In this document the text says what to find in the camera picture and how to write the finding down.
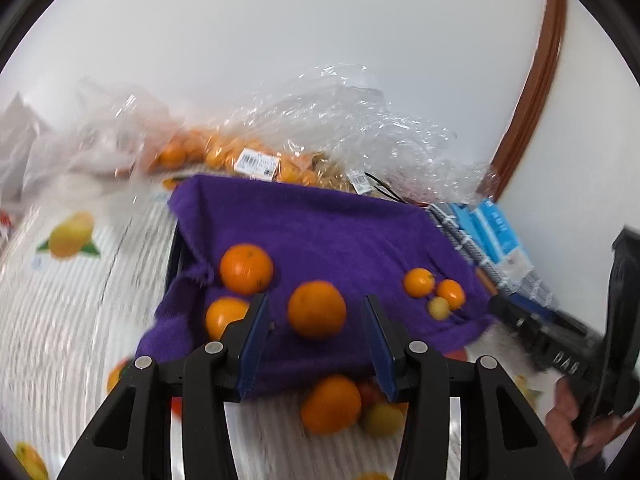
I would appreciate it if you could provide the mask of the person's right hand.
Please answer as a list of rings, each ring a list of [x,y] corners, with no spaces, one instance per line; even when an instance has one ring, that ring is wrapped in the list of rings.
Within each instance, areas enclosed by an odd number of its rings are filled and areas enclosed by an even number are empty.
[[[623,422],[618,416],[601,417],[594,422],[582,439],[573,429],[572,422],[579,414],[578,403],[566,377],[555,384],[554,407],[546,416],[546,428],[563,460],[568,466],[590,462],[614,439]]]

